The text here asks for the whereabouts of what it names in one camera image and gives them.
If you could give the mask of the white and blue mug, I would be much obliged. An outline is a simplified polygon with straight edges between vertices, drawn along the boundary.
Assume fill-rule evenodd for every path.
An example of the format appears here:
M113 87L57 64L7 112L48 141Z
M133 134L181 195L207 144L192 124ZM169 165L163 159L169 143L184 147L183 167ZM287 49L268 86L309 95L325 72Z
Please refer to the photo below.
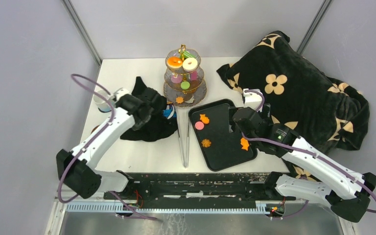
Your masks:
M108 100L109 102L113 101L112 96L105 90L99 90L96 93L102 96L105 100ZM95 94L93 95L93 102L97 106L98 110L102 113L108 113L111 111L111 108L104 99L100 98Z

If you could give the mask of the pink cake slice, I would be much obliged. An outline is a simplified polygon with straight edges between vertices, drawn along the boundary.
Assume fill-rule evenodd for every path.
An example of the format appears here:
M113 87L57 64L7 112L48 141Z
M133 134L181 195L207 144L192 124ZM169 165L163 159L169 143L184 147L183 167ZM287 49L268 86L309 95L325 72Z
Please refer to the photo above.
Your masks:
M191 81L195 81L198 79L198 74L197 74L197 71L193 71L192 73L189 74L189 79Z

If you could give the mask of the brown madeleine bread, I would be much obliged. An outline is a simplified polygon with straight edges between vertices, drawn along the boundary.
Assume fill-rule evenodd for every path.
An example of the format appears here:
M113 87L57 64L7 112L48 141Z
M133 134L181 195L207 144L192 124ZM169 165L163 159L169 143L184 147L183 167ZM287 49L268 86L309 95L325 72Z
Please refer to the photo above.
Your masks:
M197 89L202 85L203 82L198 82L198 81L192 81L190 83L190 87L189 87L189 93L190 94L193 94L197 91Z

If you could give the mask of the three-tier glass cake stand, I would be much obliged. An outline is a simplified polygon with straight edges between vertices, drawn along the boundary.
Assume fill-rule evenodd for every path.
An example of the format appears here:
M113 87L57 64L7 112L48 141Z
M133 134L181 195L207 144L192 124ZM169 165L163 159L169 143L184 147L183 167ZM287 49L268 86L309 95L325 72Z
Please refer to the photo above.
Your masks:
M182 44L168 53L164 63L163 90L168 103L181 108L199 104L207 94L207 85L198 52Z

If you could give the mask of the orange frosted donut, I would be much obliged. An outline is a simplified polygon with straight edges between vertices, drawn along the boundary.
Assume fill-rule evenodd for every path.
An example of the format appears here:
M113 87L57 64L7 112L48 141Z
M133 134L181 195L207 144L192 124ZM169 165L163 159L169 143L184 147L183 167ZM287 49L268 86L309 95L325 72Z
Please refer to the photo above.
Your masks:
M172 56L167 59L166 64L169 68L177 70L182 67L183 61L179 57Z

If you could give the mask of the green cake slice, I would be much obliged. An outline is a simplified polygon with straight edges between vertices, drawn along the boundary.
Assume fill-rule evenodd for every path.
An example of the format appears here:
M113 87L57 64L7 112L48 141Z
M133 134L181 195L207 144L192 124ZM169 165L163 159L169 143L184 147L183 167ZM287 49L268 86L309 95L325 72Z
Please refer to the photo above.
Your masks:
M180 59L185 60L187 58L194 58L194 56L189 53L185 48L179 50Z

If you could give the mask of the brown round chocolate cookie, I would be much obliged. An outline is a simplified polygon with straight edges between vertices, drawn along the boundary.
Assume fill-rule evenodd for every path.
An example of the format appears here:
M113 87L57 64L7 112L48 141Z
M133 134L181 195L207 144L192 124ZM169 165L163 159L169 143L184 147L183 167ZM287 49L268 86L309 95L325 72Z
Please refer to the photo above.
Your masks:
M192 104L192 103L194 103L194 102L195 102L195 98L194 98L194 96L191 96L189 99L185 100L185 103L186 103L186 104Z

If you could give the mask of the green round cookie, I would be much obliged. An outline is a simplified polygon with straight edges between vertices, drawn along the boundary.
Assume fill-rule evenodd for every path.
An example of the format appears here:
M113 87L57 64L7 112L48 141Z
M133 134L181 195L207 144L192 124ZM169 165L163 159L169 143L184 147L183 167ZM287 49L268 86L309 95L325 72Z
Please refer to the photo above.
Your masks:
M183 82L181 82L180 87L183 90L187 90L187 89L190 88L190 83L188 81L183 81Z

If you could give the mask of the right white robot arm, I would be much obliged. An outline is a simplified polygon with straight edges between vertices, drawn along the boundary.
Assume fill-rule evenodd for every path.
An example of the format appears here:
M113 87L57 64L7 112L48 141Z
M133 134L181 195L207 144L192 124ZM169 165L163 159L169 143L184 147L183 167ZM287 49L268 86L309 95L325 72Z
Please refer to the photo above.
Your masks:
M264 183L263 194L270 200L279 196L304 199L327 206L337 216L359 222L372 212L371 201L376 203L376 175L358 173L313 147L296 131L270 118L270 106L258 89L244 89L243 107L230 109L230 121L242 137L255 149L274 155L286 162L308 170L308 175L293 178L284 173L271 172Z

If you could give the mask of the orange leaf cookie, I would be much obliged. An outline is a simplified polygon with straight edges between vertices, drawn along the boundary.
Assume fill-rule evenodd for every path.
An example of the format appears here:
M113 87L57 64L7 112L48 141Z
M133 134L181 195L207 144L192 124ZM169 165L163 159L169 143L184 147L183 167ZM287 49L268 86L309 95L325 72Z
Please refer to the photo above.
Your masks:
M182 103L184 103L184 98L181 97L181 96L176 97L176 103L177 103L177 104L182 104Z

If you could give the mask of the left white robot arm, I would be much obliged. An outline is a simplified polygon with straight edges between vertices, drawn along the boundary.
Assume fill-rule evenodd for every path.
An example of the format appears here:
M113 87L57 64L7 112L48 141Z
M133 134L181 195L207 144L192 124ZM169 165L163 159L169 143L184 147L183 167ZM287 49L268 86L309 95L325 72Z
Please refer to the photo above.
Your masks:
M120 170L99 171L96 166L121 135L129 129L142 128L166 105L166 99L152 88L137 96L119 89L115 97L110 116L87 139L72 150L62 149L56 155L59 187L66 185L83 199L98 191L114 191L123 199L133 196L135 187L130 183L130 176Z

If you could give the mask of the metal serving tongs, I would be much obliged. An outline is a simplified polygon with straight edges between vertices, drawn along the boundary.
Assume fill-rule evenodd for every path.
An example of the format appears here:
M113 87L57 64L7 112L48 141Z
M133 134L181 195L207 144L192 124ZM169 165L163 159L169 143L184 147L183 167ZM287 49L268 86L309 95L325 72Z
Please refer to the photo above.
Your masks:
M189 166L189 143L190 143L190 123L188 112L186 108L176 107L179 144L182 158L182 165L184 168Z

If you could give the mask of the white frosted donut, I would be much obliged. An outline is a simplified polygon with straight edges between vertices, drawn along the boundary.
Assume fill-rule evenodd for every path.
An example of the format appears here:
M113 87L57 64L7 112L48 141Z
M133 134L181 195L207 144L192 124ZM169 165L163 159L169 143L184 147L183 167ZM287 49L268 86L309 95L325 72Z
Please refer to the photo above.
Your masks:
M195 71L198 67L198 61L195 58L189 57L183 61L182 68L186 72Z

